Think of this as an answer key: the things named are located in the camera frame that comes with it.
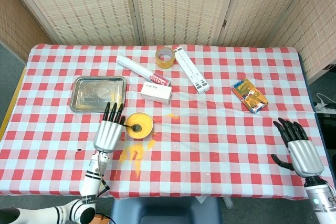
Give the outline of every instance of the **table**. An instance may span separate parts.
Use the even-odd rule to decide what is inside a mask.
[[[317,147],[333,184],[298,54],[293,48],[181,45],[210,85],[197,94],[177,63],[155,65],[156,46],[35,46],[10,122],[0,142],[1,194],[79,194],[95,152],[102,114],[70,110],[79,76],[124,76],[124,115],[146,112],[154,132],[143,140],[123,133],[105,180],[110,195],[306,198],[303,181],[270,154],[289,155],[272,121],[297,120]],[[123,54],[172,80],[169,105],[142,100],[144,79],[116,64]],[[230,86],[248,78],[269,100],[251,114]]]

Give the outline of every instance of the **gray carpet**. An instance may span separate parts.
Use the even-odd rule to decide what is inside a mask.
[[[15,91],[24,65],[0,45],[0,122]],[[315,93],[321,92],[332,98],[336,93],[334,83],[336,73],[328,72],[310,85],[314,101]],[[77,197],[72,196],[0,196],[0,208],[20,207],[39,209],[64,205]],[[223,223],[318,223],[307,200],[291,201],[286,199],[233,198],[234,208],[226,209],[222,203]],[[109,215],[113,198],[99,198],[97,211]]]

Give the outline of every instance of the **tray rim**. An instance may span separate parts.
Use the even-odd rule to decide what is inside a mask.
[[[124,96],[124,99],[123,99],[123,103],[125,103],[125,100],[126,100],[127,79],[124,76],[80,76],[80,77],[76,78],[76,80],[73,83],[72,93],[71,93],[71,100],[70,100],[70,105],[69,105],[71,111],[75,112],[75,113],[92,113],[92,112],[100,113],[100,112],[103,112],[103,110],[101,111],[101,110],[97,110],[97,109],[92,109],[92,110],[88,110],[88,111],[82,111],[82,110],[79,110],[79,109],[75,109],[72,106],[72,103],[74,101],[74,96],[75,96],[75,87],[76,87],[77,82],[80,79],[111,79],[111,78],[120,78],[120,79],[123,80],[124,85],[123,85],[123,88],[122,88],[122,92],[125,93],[125,96]]]

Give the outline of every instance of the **silver metal tray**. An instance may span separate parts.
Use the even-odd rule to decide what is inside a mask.
[[[74,112],[104,112],[107,102],[116,102],[118,108],[125,102],[126,85],[122,76],[81,76],[74,82],[70,108]]]

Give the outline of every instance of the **small white carton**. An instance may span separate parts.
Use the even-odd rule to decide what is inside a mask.
[[[143,99],[169,104],[172,96],[172,87],[145,81],[140,94]]]

